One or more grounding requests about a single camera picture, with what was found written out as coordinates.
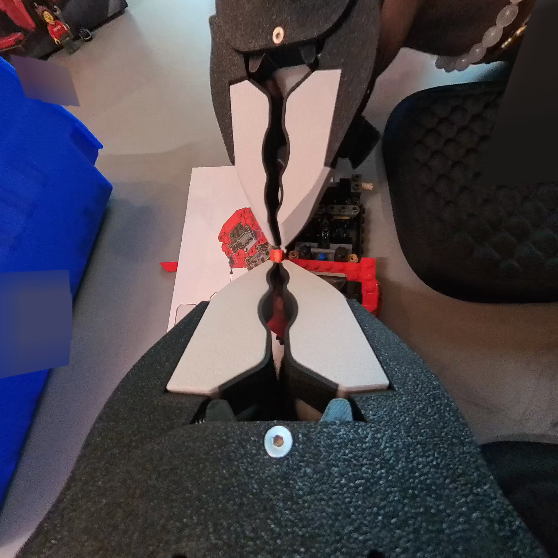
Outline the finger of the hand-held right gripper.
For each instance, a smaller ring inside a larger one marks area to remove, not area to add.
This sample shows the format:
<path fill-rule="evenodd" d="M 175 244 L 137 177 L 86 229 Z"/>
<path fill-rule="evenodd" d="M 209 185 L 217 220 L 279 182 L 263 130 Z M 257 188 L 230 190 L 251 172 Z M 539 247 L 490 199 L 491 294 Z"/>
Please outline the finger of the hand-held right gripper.
<path fill-rule="evenodd" d="M 270 245 L 277 247 L 266 201 L 268 171 L 264 142 L 270 127 L 270 98 L 258 84 L 243 80 L 229 88 L 234 167 L 249 207 Z"/>
<path fill-rule="evenodd" d="M 313 71 L 286 96 L 282 123 L 287 160 L 277 212 L 282 248 L 308 223 L 333 173 L 326 154 L 340 77 L 340 69 Z"/>

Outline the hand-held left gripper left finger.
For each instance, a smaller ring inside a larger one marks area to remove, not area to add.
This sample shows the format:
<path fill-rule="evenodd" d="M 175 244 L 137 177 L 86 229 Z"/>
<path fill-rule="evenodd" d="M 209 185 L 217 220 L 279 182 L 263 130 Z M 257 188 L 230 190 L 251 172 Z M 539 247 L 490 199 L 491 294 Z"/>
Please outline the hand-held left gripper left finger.
<path fill-rule="evenodd" d="M 272 293 L 274 263 L 234 279 L 210 299 L 167 384 L 174 394 L 217 396 L 271 356 L 263 304 Z"/>

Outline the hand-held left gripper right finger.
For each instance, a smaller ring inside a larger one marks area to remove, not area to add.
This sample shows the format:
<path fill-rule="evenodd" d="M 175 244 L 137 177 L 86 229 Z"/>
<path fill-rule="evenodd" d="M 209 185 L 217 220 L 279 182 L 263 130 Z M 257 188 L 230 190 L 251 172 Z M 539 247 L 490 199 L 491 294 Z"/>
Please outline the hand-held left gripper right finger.
<path fill-rule="evenodd" d="M 282 266 L 291 311 L 285 364 L 295 377 L 316 380 L 333 397 L 387 390 L 389 379 L 345 296 L 291 261 Z"/>

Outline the red lego piece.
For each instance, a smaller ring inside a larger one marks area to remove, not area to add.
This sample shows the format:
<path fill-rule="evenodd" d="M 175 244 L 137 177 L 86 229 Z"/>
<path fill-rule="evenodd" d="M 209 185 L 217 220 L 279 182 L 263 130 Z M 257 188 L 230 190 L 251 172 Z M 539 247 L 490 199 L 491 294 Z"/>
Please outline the red lego piece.
<path fill-rule="evenodd" d="M 273 248 L 270 255 L 271 262 L 273 263 L 269 276 L 272 289 L 272 313 L 267 323 L 278 342 L 284 345 L 286 330 L 289 324 L 289 317 L 284 306 L 284 290 L 285 284 L 288 281 L 288 275 L 284 268 L 285 253 L 280 248 Z"/>

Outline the black and red lego car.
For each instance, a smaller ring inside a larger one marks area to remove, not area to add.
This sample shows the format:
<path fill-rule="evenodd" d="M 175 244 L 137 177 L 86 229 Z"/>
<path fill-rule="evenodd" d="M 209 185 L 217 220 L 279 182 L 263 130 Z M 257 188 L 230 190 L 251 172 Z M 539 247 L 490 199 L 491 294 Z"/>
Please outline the black and red lego car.
<path fill-rule="evenodd" d="M 333 180 L 287 256 L 377 316 L 381 295 L 375 259 L 364 255 L 362 195 L 372 188 L 357 174 Z"/>

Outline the dark lego set box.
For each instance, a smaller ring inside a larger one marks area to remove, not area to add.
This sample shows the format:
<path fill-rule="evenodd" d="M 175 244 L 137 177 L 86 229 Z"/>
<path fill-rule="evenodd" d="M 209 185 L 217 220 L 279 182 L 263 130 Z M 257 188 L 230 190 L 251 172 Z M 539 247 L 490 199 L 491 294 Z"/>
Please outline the dark lego set box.
<path fill-rule="evenodd" d="M 127 1 L 1 1 L 1 56 L 47 59 L 60 50 L 76 52 L 127 7 Z"/>

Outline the person's right hand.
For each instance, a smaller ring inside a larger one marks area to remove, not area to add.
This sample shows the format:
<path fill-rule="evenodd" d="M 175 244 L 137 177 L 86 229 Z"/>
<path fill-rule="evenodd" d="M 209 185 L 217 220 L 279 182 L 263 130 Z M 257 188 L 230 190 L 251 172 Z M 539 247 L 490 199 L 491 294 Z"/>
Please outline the person's right hand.
<path fill-rule="evenodd" d="M 374 64 L 378 77 L 403 47 L 462 55 L 480 43 L 507 1 L 383 1 Z"/>

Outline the white instruction booklet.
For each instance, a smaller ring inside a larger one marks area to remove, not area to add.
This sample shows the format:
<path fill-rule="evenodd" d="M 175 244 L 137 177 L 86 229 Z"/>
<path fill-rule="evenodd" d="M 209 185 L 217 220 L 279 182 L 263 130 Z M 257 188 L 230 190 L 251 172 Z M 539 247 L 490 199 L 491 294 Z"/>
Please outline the white instruction booklet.
<path fill-rule="evenodd" d="M 248 206 L 233 166 L 192 169 L 167 331 L 199 302 L 247 273 L 233 269 L 230 275 L 218 235 L 237 210 Z"/>

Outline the black quilted seat cushion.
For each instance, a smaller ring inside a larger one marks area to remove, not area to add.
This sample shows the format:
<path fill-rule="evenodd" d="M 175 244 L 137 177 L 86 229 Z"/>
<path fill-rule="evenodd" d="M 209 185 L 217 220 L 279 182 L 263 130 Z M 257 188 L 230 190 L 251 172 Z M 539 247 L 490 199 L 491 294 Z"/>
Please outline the black quilted seat cushion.
<path fill-rule="evenodd" d="M 382 138 L 401 250 L 419 279 L 476 303 L 557 301 L 557 181 L 479 184 L 505 83 L 416 92 Z"/>

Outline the blue plastic storage bin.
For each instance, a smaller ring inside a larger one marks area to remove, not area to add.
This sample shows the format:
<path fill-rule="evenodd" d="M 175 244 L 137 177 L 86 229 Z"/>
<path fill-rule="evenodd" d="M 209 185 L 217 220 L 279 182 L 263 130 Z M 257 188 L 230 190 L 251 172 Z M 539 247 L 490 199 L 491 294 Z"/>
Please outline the blue plastic storage bin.
<path fill-rule="evenodd" d="M 101 149 L 1 59 L 1 504 L 48 373 L 69 363 L 71 304 L 113 190 Z"/>

